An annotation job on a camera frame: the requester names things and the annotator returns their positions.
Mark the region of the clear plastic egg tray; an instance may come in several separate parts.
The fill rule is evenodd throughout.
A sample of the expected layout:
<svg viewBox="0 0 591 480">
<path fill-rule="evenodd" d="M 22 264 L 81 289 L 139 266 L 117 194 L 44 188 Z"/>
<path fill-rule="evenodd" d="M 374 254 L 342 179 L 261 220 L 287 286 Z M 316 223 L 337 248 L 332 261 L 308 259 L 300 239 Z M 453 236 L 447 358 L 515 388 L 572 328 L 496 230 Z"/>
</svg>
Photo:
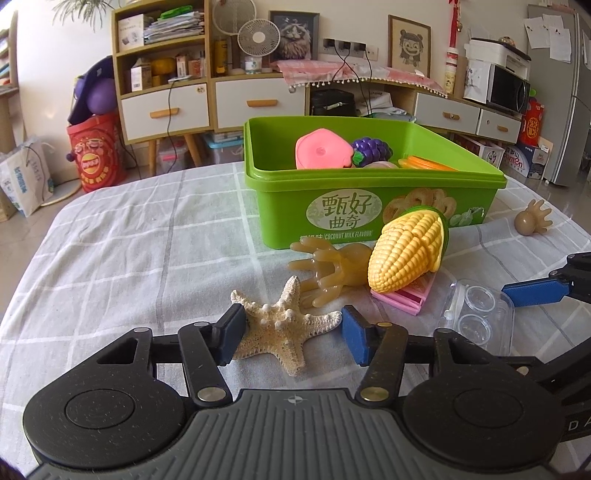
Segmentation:
<svg viewBox="0 0 591 480">
<path fill-rule="evenodd" d="M 453 330 L 493 355 L 508 356 L 514 324 L 514 303 L 505 293 L 461 279 L 450 285 L 436 329 Z"/>
</svg>

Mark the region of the beige dried starfish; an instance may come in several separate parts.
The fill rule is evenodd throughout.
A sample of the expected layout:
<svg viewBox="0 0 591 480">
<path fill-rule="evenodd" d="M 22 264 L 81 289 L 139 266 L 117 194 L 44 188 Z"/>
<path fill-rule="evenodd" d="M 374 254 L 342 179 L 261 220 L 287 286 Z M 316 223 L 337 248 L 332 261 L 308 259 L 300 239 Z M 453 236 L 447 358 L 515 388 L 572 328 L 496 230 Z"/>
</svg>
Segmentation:
<svg viewBox="0 0 591 480">
<path fill-rule="evenodd" d="M 291 377 L 304 371 L 304 343 L 335 330 L 342 322 L 339 311 L 321 315 L 301 312 L 301 282 L 296 276 L 284 284 L 276 303 L 257 303 L 238 290 L 231 292 L 230 299 L 242 305 L 247 321 L 245 334 L 232 359 L 270 354 Z"/>
</svg>

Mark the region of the orange toy pumpkin half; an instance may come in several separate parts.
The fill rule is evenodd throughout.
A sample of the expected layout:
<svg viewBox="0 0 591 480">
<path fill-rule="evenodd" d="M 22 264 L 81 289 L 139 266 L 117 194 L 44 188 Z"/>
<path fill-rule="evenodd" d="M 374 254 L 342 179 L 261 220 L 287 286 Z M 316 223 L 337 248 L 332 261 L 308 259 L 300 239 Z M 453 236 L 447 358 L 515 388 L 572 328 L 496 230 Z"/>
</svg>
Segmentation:
<svg viewBox="0 0 591 480">
<path fill-rule="evenodd" d="M 455 172 L 452 167 L 413 155 L 399 159 L 398 165 L 403 169 Z"/>
</svg>

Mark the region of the purple toy grapes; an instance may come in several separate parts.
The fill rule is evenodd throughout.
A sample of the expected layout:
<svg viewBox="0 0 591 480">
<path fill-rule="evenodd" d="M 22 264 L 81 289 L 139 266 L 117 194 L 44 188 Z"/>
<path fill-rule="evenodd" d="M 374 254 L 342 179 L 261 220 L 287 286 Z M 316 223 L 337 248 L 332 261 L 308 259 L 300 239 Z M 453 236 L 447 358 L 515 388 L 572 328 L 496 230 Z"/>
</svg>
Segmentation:
<svg viewBox="0 0 591 480">
<path fill-rule="evenodd" d="M 352 162 L 358 168 L 366 167 L 376 162 L 388 162 L 393 155 L 391 147 L 386 142 L 377 138 L 363 137 L 356 139 L 352 143 L 352 147 Z"/>
</svg>

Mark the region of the pink toy peach half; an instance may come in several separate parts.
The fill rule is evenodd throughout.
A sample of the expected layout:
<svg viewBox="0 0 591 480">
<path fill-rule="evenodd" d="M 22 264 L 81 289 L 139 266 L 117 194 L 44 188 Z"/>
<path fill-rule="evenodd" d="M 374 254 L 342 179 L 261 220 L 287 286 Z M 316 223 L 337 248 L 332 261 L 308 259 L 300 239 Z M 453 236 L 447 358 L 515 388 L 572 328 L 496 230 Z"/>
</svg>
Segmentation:
<svg viewBox="0 0 591 480">
<path fill-rule="evenodd" d="M 333 131 L 319 128 L 297 139 L 294 158 L 298 170 L 349 168 L 353 147 Z"/>
</svg>

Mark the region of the pink flat toy block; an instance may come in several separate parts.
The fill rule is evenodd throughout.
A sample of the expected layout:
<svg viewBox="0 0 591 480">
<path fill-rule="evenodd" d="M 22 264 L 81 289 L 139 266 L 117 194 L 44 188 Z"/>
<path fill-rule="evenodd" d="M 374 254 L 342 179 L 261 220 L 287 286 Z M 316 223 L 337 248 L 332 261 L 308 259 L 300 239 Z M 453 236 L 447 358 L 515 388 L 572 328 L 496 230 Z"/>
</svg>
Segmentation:
<svg viewBox="0 0 591 480">
<path fill-rule="evenodd" d="M 407 314 L 417 316 L 427 301 L 435 281 L 434 273 L 427 273 L 410 285 L 390 293 L 370 291 L 377 300 L 397 308 Z"/>
</svg>

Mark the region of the small beige toy octopus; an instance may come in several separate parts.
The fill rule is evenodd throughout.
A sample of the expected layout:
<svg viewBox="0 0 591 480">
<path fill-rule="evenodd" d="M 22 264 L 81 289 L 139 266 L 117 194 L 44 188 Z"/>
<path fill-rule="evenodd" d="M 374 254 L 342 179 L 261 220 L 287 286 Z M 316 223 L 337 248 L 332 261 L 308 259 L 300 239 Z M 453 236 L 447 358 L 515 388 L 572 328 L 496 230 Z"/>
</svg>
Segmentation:
<svg viewBox="0 0 591 480">
<path fill-rule="evenodd" d="M 531 200 L 525 210 L 519 212 L 514 219 L 516 231 L 523 236 L 545 234 L 553 225 L 548 219 L 551 208 L 544 207 L 544 200 Z"/>
</svg>

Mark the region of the large beige toy octopus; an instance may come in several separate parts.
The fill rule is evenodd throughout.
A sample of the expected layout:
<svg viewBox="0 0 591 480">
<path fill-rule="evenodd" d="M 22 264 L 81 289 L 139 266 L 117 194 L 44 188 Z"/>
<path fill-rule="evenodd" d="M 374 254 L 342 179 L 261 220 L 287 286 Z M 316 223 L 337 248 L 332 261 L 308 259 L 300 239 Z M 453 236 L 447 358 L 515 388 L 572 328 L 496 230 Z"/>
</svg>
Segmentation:
<svg viewBox="0 0 591 480">
<path fill-rule="evenodd" d="M 291 271 L 308 271 L 311 277 L 301 281 L 301 301 L 307 308 L 322 308 L 339 298 L 346 287 L 368 283 L 368 268 L 373 250 L 362 243 L 335 248 L 328 240 L 304 237 L 290 244 L 294 252 L 310 257 L 290 261 Z"/>
</svg>

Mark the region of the grey checked tablecloth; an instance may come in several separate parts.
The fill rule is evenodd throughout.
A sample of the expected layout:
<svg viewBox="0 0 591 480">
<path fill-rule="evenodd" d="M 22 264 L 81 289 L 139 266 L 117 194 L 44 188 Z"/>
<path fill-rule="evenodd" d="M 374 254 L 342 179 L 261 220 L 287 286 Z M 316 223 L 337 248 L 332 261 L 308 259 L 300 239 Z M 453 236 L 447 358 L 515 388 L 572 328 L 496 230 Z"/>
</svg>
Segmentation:
<svg viewBox="0 0 591 480">
<path fill-rule="evenodd" d="M 372 322 L 428 335 L 449 286 L 460 279 L 499 289 L 539 278 L 590 247 L 590 212 L 552 213 L 552 228 L 524 237 L 513 226 L 534 193 L 516 181 L 499 191 L 481 225 L 454 229 L 433 289 L 417 316 L 353 289 L 352 304 Z M 1 319 L 1 455 L 35 467 L 22 415 L 45 385 L 136 327 L 171 334 L 213 322 L 240 291 L 272 304 L 296 258 L 263 244 L 256 194 L 238 164 L 176 172 L 86 194 L 56 215 L 32 254 Z"/>
</svg>

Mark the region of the green plastic storage box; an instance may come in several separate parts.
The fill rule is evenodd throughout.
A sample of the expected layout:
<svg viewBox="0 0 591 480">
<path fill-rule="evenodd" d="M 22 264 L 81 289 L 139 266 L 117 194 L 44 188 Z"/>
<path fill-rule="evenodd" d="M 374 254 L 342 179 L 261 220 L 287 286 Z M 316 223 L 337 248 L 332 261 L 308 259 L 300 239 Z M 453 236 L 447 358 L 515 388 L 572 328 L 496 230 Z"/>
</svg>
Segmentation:
<svg viewBox="0 0 591 480">
<path fill-rule="evenodd" d="M 319 128 L 353 143 L 377 138 L 393 150 L 388 166 L 298 170 L 298 138 Z M 484 221 L 505 175 L 460 145 L 416 123 L 355 117 L 256 117 L 243 126 L 245 183 L 256 191 L 263 243 L 283 249 L 303 237 L 332 243 L 379 237 L 415 206 L 438 209 L 452 226 Z M 455 172 L 403 169 L 410 155 Z"/>
</svg>

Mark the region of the black microwave oven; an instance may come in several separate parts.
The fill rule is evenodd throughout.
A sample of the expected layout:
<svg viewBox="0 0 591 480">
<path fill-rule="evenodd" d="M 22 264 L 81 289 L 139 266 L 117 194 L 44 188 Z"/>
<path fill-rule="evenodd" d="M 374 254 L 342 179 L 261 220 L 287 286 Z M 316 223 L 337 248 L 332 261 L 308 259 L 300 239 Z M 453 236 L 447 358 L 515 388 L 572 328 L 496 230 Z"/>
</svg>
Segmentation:
<svg viewBox="0 0 591 480">
<path fill-rule="evenodd" d="M 524 114 L 530 84 L 510 70 L 490 62 L 469 60 L 464 98 L 512 114 Z"/>
</svg>

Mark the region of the red cylindrical snack bin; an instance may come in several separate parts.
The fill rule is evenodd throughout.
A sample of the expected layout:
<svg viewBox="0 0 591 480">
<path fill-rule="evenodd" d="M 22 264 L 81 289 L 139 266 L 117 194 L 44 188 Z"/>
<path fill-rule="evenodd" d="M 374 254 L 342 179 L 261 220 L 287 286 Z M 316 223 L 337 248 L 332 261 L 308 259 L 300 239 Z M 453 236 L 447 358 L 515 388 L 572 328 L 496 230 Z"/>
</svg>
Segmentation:
<svg viewBox="0 0 591 480">
<path fill-rule="evenodd" d="M 71 145 L 67 159 L 76 165 L 84 192 L 116 186 L 125 179 L 117 110 L 70 125 L 67 134 Z"/>
</svg>

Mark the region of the grey refrigerator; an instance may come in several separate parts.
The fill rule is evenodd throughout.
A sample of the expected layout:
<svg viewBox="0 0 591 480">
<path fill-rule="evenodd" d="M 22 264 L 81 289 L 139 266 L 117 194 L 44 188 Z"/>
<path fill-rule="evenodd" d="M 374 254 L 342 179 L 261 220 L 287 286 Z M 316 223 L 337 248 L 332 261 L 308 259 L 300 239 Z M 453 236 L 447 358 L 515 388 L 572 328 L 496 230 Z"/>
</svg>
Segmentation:
<svg viewBox="0 0 591 480">
<path fill-rule="evenodd" d="M 575 183 L 590 130 L 590 23 L 576 10 L 527 7 L 530 81 L 545 106 L 541 136 L 553 144 L 543 179 Z"/>
</svg>

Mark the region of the pink checked cloth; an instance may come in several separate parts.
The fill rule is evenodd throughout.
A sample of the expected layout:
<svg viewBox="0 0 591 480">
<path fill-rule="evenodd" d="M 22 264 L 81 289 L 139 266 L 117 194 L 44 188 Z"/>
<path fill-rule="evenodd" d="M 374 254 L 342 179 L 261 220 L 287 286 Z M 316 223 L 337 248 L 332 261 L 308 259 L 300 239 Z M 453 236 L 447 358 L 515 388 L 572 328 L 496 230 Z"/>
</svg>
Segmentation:
<svg viewBox="0 0 591 480">
<path fill-rule="evenodd" d="M 346 64 L 318 60 L 280 60 L 276 69 L 288 86 L 325 86 L 329 83 L 370 82 L 415 88 L 447 98 L 434 80 L 416 73 L 370 64 Z"/>
</svg>

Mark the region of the framed cat picture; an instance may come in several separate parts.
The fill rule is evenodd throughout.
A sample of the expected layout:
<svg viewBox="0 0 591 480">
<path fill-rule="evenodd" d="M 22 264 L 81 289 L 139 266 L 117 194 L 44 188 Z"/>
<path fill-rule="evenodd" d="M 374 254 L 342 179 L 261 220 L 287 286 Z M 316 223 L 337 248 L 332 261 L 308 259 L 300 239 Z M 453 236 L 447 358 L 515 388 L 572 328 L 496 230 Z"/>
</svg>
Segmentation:
<svg viewBox="0 0 591 480">
<path fill-rule="evenodd" d="M 273 60 L 318 59 L 321 15 L 313 12 L 270 10 L 269 19 L 280 30 L 280 45 Z"/>
</svg>

